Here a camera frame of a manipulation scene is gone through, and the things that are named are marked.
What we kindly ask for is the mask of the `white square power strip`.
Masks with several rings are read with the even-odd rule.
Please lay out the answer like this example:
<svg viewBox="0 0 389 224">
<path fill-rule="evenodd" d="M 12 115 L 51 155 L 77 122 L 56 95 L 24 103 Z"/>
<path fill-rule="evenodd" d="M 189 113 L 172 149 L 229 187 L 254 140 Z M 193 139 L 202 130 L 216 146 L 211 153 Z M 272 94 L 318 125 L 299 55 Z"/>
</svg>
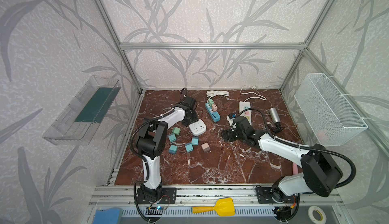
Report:
<svg viewBox="0 0 389 224">
<path fill-rule="evenodd" d="M 197 136 L 200 136 L 203 133 L 205 133 L 207 130 L 207 127 L 206 127 L 205 123 L 203 122 L 203 120 L 199 119 L 197 122 L 190 124 L 189 129 L 190 129 L 191 133 L 193 134 L 193 136 L 197 137 Z"/>
</svg>

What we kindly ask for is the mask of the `blue power strip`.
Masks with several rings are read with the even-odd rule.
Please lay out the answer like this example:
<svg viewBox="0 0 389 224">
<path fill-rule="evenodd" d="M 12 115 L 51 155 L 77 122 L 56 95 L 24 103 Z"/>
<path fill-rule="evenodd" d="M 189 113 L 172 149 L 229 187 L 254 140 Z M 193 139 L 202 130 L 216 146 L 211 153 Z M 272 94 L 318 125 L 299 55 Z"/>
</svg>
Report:
<svg viewBox="0 0 389 224">
<path fill-rule="evenodd" d="M 208 114 L 210 115 L 211 119 L 213 120 L 213 122 L 220 121 L 221 117 L 220 117 L 218 112 L 212 111 L 211 106 L 208 104 L 208 100 L 212 99 L 215 96 L 219 96 L 219 95 L 220 96 L 229 97 L 229 92 L 228 91 L 216 91 L 216 90 L 208 90 L 206 92 L 206 96 L 207 96 L 208 99 L 207 99 L 207 101 L 205 103 L 205 108 L 206 108 Z"/>
</svg>

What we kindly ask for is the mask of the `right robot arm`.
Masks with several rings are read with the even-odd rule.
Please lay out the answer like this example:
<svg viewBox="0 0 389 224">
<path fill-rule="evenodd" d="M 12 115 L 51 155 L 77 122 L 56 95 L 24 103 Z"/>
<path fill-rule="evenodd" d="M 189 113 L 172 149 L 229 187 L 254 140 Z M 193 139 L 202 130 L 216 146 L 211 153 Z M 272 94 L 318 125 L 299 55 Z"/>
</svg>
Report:
<svg viewBox="0 0 389 224">
<path fill-rule="evenodd" d="M 279 201 L 285 196 L 302 193 L 314 193 L 328 197 L 334 189 L 350 184 L 356 177 L 357 168 L 347 156 L 327 150 L 320 144 L 301 145 L 277 136 L 281 124 L 278 117 L 273 117 L 274 127 L 270 127 L 265 117 L 265 129 L 253 128 L 244 113 L 231 113 L 227 120 L 230 129 L 223 130 L 221 136 L 226 143 L 241 141 L 250 147 L 281 156 L 302 169 L 301 173 L 284 176 L 274 182 L 271 190 L 273 197 Z"/>
</svg>

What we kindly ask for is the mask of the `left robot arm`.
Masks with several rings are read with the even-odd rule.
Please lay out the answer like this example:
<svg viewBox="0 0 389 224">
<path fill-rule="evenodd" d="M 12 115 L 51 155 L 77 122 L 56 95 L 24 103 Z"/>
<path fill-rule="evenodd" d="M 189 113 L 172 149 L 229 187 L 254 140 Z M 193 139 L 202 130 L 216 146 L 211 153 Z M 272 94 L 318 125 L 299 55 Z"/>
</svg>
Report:
<svg viewBox="0 0 389 224">
<path fill-rule="evenodd" d="M 168 129 L 178 122 L 183 126 L 190 126 L 199 121 L 196 113 L 197 101 L 188 96 L 187 92 L 187 88 L 182 88 L 178 103 L 163 114 L 146 118 L 130 138 L 131 152 L 143 163 L 144 180 L 139 190 L 156 199 L 162 194 L 160 156 L 165 149 Z"/>
</svg>

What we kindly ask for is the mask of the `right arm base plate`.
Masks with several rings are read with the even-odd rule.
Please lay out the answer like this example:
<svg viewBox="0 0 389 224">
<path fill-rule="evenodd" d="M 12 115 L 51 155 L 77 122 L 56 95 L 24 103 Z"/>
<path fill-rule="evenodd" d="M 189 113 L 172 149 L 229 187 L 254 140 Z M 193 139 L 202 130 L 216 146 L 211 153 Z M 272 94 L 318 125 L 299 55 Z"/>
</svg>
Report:
<svg viewBox="0 0 389 224">
<path fill-rule="evenodd" d="M 297 194 L 287 196 L 282 191 L 272 187 L 256 186 L 256 196 L 259 204 L 286 204 L 296 202 Z"/>
</svg>

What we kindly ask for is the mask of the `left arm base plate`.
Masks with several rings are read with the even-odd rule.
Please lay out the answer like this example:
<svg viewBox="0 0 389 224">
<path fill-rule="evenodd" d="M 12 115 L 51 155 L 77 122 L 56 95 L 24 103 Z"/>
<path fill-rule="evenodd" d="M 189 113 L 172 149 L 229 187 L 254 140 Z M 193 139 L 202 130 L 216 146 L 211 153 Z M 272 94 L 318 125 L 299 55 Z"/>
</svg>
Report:
<svg viewBox="0 0 389 224">
<path fill-rule="evenodd" d="M 157 189 L 149 189 L 141 186 L 135 194 L 135 199 L 138 204 L 175 204 L 177 196 L 176 188 L 160 187 Z"/>
</svg>

